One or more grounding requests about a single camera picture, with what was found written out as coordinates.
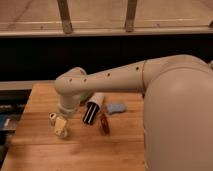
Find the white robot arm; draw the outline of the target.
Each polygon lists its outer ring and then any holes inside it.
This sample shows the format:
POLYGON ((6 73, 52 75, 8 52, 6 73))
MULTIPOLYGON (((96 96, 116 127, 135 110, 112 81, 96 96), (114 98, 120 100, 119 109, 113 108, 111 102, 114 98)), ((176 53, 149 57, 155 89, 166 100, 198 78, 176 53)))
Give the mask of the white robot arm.
POLYGON ((213 171, 213 68, 190 55, 149 59, 55 80, 59 111, 74 113, 83 92, 144 95, 145 171, 213 171))

